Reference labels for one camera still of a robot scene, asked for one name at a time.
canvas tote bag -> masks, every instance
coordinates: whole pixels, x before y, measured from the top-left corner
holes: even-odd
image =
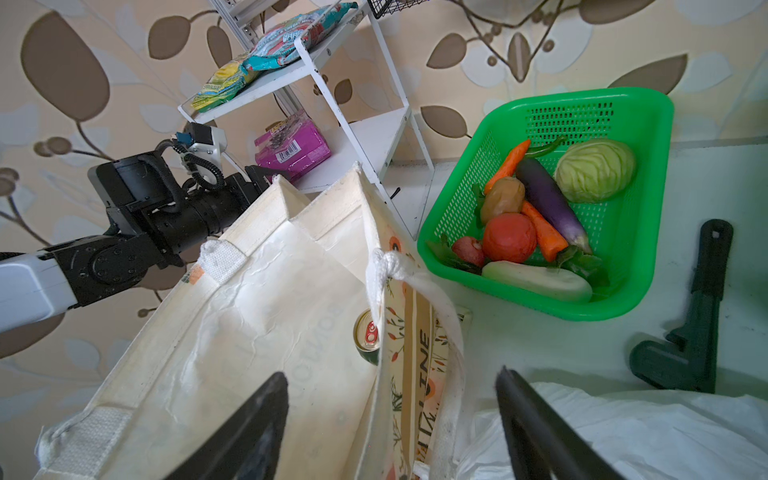
[[[353,342],[370,309],[378,366]],[[464,386],[454,306],[356,165],[313,202],[278,177],[163,301],[35,478],[164,478],[275,372],[276,479],[449,478]]]

cabbage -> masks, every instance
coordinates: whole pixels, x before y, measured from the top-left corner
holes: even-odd
[[[622,191],[632,180],[634,168],[634,154],[626,144],[593,138],[568,148],[554,171],[554,181],[568,201],[596,204]]]

wire basket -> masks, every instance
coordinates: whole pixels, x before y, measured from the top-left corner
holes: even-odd
[[[371,12],[373,16],[378,18],[383,17],[388,13],[399,12],[405,8],[418,5],[419,3],[426,2],[427,0],[368,0],[368,5],[371,5]]]

wallpaper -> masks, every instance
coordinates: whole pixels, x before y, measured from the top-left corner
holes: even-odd
[[[327,3],[280,0],[252,28]],[[766,22],[762,0],[429,0],[380,26],[430,154],[452,159],[501,104],[609,86],[669,94],[673,141],[766,135]],[[0,38],[0,250],[11,252],[106,230],[88,168],[183,128],[176,106],[242,52],[205,0],[4,2]],[[400,106],[367,20],[322,74],[350,121]],[[338,127],[311,79],[296,95],[322,131]],[[247,158],[283,118],[265,97],[215,123]],[[396,159],[419,158],[407,127]],[[0,479],[34,475],[41,428],[82,409],[185,271],[153,268],[136,288],[0,334]]]

tomato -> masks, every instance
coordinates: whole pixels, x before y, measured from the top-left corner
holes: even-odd
[[[536,229],[525,215],[501,214],[485,226],[482,249],[494,262],[523,263],[536,250]]]

